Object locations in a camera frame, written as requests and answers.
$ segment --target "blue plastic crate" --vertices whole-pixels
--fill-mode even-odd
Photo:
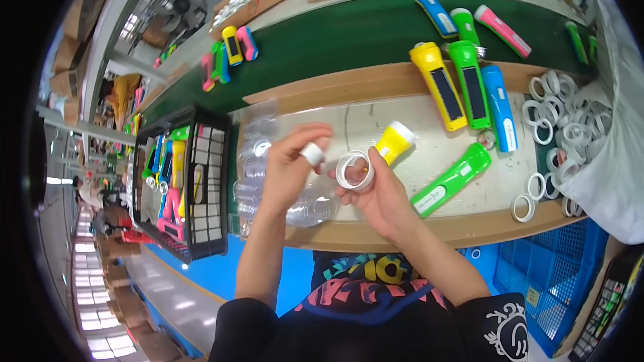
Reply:
[[[585,219],[499,245],[493,284],[526,297],[530,334],[548,357],[570,333],[601,268],[608,234]]]

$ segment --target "yellow shirt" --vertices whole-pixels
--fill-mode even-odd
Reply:
[[[140,74],[126,74],[125,76],[115,77],[112,93],[117,96],[118,102],[107,101],[114,108],[114,120],[125,116],[127,113],[127,103],[134,98],[135,91],[141,82]]]

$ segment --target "label on blue crate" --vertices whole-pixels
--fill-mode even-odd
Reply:
[[[539,291],[533,287],[527,287],[526,302],[536,307],[539,304]]]

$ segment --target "forearm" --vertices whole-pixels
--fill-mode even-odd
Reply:
[[[281,278],[286,213],[260,206],[237,265],[235,298],[253,298],[275,309]]]
[[[423,278],[445,295],[454,306],[490,296],[483,277],[455,249],[449,247],[415,220],[396,245]]]

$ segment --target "hand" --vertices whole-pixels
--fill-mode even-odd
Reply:
[[[383,238],[396,243],[404,237],[408,229],[417,225],[419,220],[407,199],[405,187],[378,153],[375,147],[369,148],[369,160],[374,168],[374,180],[365,189],[357,192],[342,186],[335,188],[343,205],[355,205],[365,216],[365,220]],[[350,182],[362,181],[366,175],[365,159],[346,169],[344,175]],[[328,172],[335,179],[335,170]]]
[[[333,127],[328,123],[304,123],[282,140],[273,143],[266,162],[266,178],[260,209],[283,212],[298,199],[311,169],[320,174],[319,166],[309,164],[300,151],[310,142],[326,151]]]

